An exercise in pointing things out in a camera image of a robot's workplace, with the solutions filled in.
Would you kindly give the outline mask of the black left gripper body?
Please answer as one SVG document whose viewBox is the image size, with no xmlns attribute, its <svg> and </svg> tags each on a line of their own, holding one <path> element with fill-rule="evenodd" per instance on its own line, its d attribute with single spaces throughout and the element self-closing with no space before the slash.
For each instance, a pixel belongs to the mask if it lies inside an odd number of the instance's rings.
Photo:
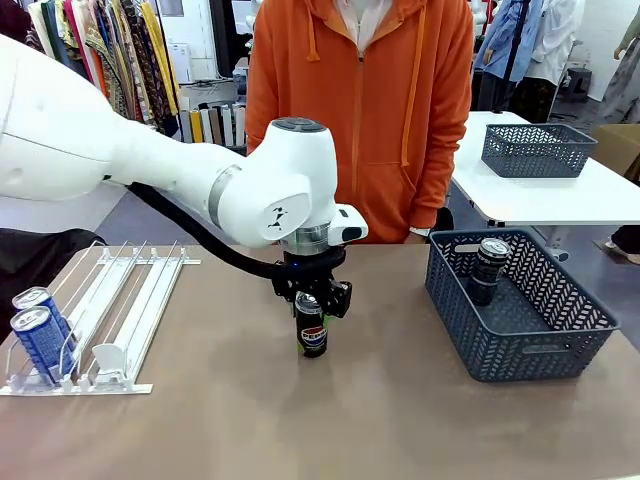
<svg viewBox="0 0 640 480">
<path fill-rule="evenodd" d="M 324 300 L 329 291 L 330 281 L 337 281 L 333 269 L 342 265 L 345 260 L 344 248 L 329 248 L 315 255 L 284 252 L 283 259 L 277 261 L 276 265 L 285 267 L 288 274 L 283 278 L 274 279 L 273 286 L 289 285 L 295 291 L 295 295 L 301 291 Z"/>
</svg>

